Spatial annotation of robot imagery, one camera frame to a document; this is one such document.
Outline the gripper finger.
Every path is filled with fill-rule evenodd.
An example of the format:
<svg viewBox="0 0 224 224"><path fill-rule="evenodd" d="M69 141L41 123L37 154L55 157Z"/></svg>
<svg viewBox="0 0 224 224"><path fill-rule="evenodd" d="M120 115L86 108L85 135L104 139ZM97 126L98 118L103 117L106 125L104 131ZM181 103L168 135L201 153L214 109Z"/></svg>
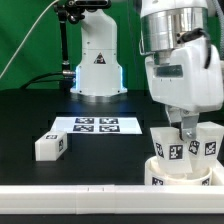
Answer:
<svg viewBox="0 0 224 224"><path fill-rule="evenodd" d="M166 111L169 124L172 127L179 128L181 123L180 110L176 107L166 105L165 111Z"/></svg>
<svg viewBox="0 0 224 224"><path fill-rule="evenodd" d="M195 140L199 114L190 111L181 112L181 139Z"/></svg>

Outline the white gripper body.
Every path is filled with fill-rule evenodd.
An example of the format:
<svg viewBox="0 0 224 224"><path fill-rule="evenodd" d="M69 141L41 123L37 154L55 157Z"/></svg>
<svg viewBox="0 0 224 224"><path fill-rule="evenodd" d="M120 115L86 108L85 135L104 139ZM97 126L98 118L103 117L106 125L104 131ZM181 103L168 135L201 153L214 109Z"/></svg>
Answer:
<svg viewBox="0 0 224 224"><path fill-rule="evenodd" d="M191 112L219 110L224 101L219 54L211 46L211 61L205 68L206 39L198 38L174 50L169 64L159 66L145 58L148 86L152 99Z"/></svg>

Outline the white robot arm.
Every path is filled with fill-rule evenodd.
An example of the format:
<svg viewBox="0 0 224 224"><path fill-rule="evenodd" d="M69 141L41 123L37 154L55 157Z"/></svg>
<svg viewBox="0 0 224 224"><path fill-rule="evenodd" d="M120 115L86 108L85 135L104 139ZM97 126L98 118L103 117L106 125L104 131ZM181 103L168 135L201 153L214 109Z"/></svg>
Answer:
<svg viewBox="0 0 224 224"><path fill-rule="evenodd" d="M81 22L82 60L73 93L106 98L125 93L117 62L117 26L104 13L113 0L72 0ZM140 52L152 99L166 106L183 139L196 137L199 114L224 102L219 53L206 30L206 0L140 0Z"/></svg>

